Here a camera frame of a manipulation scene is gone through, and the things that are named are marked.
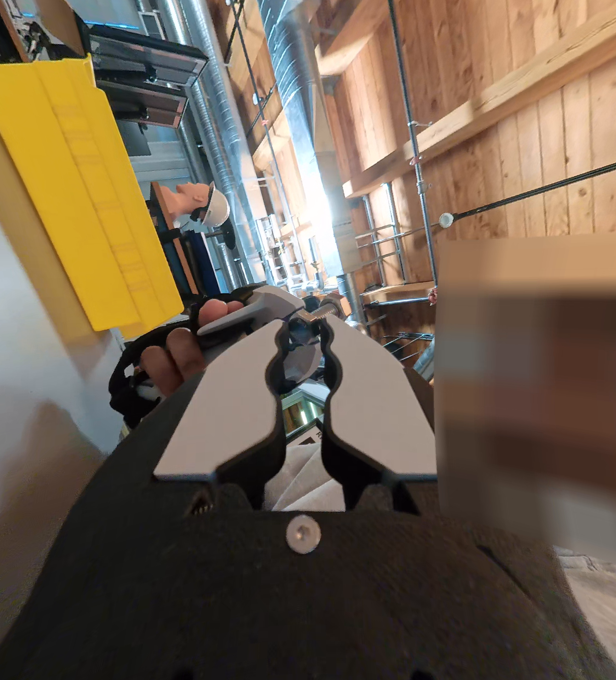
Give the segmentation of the yellow plastic bin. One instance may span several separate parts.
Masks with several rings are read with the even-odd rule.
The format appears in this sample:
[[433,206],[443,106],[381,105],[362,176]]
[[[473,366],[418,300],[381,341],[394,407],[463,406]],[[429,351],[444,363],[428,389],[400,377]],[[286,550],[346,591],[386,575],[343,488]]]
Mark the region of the yellow plastic bin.
[[93,330],[183,310],[91,58],[0,64],[0,138]]

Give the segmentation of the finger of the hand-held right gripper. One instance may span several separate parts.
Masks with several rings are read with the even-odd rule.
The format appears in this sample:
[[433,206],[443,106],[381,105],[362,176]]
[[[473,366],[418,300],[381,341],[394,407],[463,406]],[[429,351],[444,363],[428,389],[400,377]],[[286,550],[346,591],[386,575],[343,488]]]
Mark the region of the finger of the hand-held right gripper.
[[321,344],[319,340],[311,340],[300,344],[289,341],[286,355],[286,383],[299,385],[309,379],[320,366]]
[[251,322],[287,321],[289,317],[305,310],[304,300],[282,288],[263,285],[256,288],[246,301],[242,319]]

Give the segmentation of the standing desk with orange top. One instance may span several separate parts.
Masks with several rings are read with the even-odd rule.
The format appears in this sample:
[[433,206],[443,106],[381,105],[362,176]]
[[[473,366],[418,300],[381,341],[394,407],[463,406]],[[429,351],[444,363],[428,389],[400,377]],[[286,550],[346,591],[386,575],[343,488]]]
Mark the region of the standing desk with orange top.
[[182,300],[187,302],[199,293],[199,289],[196,286],[193,270],[190,266],[191,262],[182,244],[182,240],[165,241],[165,238],[175,226],[169,213],[163,211],[165,200],[158,182],[150,183],[150,197],[146,201],[146,205],[148,206],[153,226],[160,239],[178,293]]

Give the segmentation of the mannequin head with hard hat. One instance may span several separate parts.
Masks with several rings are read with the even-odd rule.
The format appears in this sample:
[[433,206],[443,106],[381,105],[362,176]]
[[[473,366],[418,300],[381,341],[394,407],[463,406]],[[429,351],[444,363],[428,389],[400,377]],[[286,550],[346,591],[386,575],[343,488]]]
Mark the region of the mannequin head with hard hat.
[[181,183],[174,190],[159,185],[166,212],[176,228],[217,230],[228,223],[230,206],[214,183]]

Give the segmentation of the person's right hand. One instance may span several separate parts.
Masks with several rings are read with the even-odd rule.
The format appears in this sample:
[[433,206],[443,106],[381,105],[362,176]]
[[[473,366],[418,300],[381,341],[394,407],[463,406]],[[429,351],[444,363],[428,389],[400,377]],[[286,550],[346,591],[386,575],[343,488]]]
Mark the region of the person's right hand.
[[[209,300],[199,311],[198,324],[205,326],[242,309],[243,302]],[[166,339],[166,346],[150,346],[144,349],[140,367],[146,372],[163,398],[171,396],[194,375],[205,369],[205,360],[195,335],[187,328],[172,330]]]

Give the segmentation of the silver ventilation duct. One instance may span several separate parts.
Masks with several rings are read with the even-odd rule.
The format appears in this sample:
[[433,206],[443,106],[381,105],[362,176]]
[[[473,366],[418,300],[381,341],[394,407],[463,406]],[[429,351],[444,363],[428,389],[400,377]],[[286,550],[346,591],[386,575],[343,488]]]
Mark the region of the silver ventilation duct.
[[196,116],[217,189],[230,206],[230,221],[236,233],[236,249],[245,277],[250,282],[280,283],[291,293],[301,292],[305,278],[301,265],[283,265],[276,279],[270,272],[270,217],[252,162],[241,117],[224,64],[206,1],[179,1],[189,38],[209,59],[192,92]]

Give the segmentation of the black monitor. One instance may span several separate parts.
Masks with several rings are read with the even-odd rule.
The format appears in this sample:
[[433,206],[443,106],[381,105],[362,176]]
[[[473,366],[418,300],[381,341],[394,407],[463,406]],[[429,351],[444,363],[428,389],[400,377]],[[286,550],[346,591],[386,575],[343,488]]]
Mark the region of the black monitor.
[[116,120],[116,124],[129,157],[148,157],[152,155],[149,142],[140,123]]

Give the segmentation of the monitor on pole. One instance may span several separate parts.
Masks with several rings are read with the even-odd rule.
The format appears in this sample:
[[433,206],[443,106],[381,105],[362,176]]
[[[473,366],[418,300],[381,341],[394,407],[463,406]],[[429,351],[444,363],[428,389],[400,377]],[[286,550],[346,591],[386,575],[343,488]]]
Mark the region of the monitor on pole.
[[89,43],[95,77],[103,81],[191,86],[209,62],[197,47],[113,27],[93,25]]
[[151,83],[126,84],[97,81],[116,120],[176,129],[187,106],[187,94],[180,87]]

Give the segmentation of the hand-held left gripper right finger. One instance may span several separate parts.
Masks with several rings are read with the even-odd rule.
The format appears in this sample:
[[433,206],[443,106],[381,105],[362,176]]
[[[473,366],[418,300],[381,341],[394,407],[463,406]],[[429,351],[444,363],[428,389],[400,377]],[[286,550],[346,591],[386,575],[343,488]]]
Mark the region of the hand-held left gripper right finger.
[[326,435],[398,477],[435,477],[436,441],[403,365],[341,319],[321,322]]

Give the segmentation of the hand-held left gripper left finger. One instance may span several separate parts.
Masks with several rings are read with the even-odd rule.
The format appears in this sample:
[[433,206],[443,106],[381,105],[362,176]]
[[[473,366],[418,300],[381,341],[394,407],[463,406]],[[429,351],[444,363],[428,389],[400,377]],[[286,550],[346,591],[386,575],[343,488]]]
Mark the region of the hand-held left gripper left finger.
[[285,324],[274,319],[204,372],[154,469],[161,481],[267,481],[284,463],[279,385]]

